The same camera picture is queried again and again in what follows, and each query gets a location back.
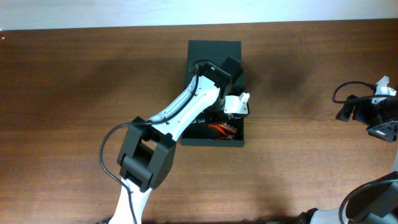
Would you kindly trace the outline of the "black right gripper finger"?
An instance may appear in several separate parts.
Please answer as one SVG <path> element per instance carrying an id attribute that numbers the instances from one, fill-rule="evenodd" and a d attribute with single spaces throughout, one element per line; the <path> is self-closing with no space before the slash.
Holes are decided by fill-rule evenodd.
<path id="1" fill-rule="evenodd" d="M 349 119 L 356 119 L 356 105 L 355 103 L 345 103 L 341 110 L 337 113 L 335 119 L 340 121 L 349 121 Z"/>
<path id="2" fill-rule="evenodd" d="M 386 122 L 368 129 L 370 136 L 387 142 L 397 141 L 397 121 Z"/>

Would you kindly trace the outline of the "orange socket bit rail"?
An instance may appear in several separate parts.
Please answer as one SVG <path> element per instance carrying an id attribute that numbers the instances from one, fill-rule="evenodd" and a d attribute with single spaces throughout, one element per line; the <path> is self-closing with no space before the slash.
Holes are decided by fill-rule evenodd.
<path id="1" fill-rule="evenodd" d="M 231 126 L 227 123 L 219 124 L 219 127 L 222 128 L 224 131 L 236 134 L 238 132 L 238 129 L 235 128 L 234 126 Z"/>

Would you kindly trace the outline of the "red handled small pliers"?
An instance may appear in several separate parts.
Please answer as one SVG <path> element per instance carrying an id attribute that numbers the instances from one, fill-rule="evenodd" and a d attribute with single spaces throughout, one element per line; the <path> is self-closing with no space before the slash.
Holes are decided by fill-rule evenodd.
<path id="1" fill-rule="evenodd" d="M 216 138 L 217 140 L 233 140 L 238 134 L 238 132 L 236 134 L 233 134 L 224 131 L 222 128 L 219 127 L 219 124 L 209 124 L 208 127 L 214 129 L 218 132 L 218 134 L 221 135 L 220 137 Z"/>

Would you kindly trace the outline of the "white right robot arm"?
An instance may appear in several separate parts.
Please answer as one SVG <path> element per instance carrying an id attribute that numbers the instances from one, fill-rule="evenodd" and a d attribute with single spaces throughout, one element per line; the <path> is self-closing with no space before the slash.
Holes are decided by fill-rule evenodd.
<path id="1" fill-rule="evenodd" d="M 354 95 L 337 113 L 336 119 L 353 119 L 367 126 L 370 136 L 387 142 L 397 142 L 397 97 L 391 96 L 379 102 L 360 100 Z M 339 208 L 319 210 L 313 208 L 301 213 L 295 220 L 301 224 L 326 223 L 397 223 L 397 158 L 390 173 L 360 185 L 351 191 Z"/>

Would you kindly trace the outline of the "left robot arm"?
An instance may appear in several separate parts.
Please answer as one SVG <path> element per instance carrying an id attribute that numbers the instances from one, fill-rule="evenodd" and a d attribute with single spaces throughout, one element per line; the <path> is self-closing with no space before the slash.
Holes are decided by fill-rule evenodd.
<path id="1" fill-rule="evenodd" d="M 114 215 L 107 223 L 141 223 L 150 193 L 169 174 L 180 136 L 221 140 L 229 144 L 243 135 L 239 123 L 249 114 L 250 95 L 243 92 L 241 62 L 226 58 L 220 65 L 197 60 L 189 69 L 193 77 L 165 109 L 148 120 L 134 120 L 114 127 L 126 128 L 117 157 L 119 176 L 111 178 L 121 185 Z"/>

